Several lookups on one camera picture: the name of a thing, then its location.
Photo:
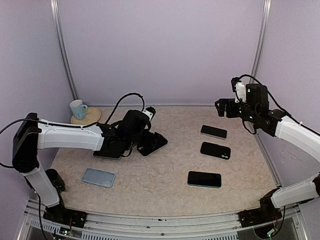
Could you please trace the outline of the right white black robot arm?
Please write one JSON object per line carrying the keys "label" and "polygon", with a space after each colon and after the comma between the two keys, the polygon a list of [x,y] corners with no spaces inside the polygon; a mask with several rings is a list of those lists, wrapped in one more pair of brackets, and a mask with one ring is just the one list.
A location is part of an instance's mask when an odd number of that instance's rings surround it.
{"label": "right white black robot arm", "polygon": [[[265,85],[253,83],[244,85],[237,82],[232,86],[235,98],[220,98],[214,103],[220,117],[241,118],[258,129],[301,149],[316,160],[320,159],[320,135],[314,130],[296,122],[285,110],[269,108],[269,91]],[[320,175],[315,175],[298,183],[281,187],[266,197],[269,202],[256,210],[256,218],[266,222],[276,209],[284,206],[308,202],[320,196]]]}

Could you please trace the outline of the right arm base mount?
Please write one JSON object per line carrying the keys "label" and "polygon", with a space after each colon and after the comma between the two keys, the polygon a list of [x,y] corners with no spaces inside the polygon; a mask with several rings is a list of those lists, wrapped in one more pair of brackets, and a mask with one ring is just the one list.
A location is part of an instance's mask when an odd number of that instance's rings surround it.
{"label": "right arm base mount", "polygon": [[251,227],[275,221],[282,218],[280,208],[274,207],[271,197],[279,188],[268,192],[259,200],[260,206],[249,210],[243,210],[238,213],[239,221],[242,228]]}

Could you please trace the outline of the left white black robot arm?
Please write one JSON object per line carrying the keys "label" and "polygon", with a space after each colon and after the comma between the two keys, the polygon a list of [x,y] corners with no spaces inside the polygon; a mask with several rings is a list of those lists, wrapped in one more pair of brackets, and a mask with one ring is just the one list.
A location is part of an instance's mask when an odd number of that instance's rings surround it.
{"label": "left white black robot arm", "polygon": [[51,148],[85,149],[99,158],[120,159],[134,148],[142,156],[164,147],[168,140],[158,132],[152,133],[151,121],[156,111],[148,107],[143,111],[129,110],[115,123],[76,125],[39,119],[29,113],[20,119],[21,125],[13,138],[12,166],[21,173],[50,214],[63,223],[70,211],[62,205],[58,190],[38,161],[38,151]]}

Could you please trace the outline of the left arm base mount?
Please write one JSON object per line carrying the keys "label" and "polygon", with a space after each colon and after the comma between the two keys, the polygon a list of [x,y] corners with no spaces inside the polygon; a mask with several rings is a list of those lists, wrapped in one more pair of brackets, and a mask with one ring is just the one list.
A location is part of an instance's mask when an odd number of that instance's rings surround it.
{"label": "left arm base mount", "polygon": [[43,218],[69,227],[84,228],[88,214],[84,211],[66,208],[60,202],[52,207],[45,207]]}

